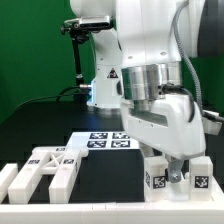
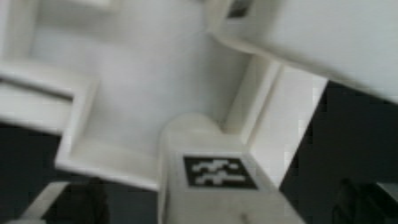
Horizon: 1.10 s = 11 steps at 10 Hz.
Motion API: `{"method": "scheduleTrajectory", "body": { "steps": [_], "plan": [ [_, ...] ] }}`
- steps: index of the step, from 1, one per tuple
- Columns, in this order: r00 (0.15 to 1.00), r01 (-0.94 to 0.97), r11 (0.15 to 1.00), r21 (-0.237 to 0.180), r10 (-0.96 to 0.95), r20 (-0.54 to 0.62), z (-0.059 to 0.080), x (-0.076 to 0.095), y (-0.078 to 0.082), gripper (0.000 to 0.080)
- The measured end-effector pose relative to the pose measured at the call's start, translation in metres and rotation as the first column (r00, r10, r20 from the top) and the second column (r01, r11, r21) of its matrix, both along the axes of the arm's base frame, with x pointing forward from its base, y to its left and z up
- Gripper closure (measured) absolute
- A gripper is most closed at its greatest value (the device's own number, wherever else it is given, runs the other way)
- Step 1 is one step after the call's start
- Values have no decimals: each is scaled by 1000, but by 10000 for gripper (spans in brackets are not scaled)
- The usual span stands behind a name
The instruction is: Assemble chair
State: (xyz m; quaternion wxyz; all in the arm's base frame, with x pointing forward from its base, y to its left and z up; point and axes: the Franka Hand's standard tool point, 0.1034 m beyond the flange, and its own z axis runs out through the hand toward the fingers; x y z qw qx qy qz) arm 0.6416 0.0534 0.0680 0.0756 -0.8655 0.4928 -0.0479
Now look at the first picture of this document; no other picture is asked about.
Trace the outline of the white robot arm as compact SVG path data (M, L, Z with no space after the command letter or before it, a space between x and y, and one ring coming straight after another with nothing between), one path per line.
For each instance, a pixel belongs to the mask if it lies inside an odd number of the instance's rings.
M203 155L201 92L182 85L181 67L203 54L210 0L70 0L75 30L90 32L96 76L89 106L117 110L127 134L168 157L168 179L181 179L185 161Z

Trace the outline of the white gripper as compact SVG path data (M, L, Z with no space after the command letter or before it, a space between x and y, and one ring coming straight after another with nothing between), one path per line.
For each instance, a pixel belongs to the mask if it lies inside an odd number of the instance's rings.
M136 111L133 101L121 99L125 132L131 138L172 156L168 161L171 183L181 181L183 160L202 156L206 148L201 113L197 104L194 107L193 120L189 121L191 109L187 95L166 94L164 99L155 100L149 111Z

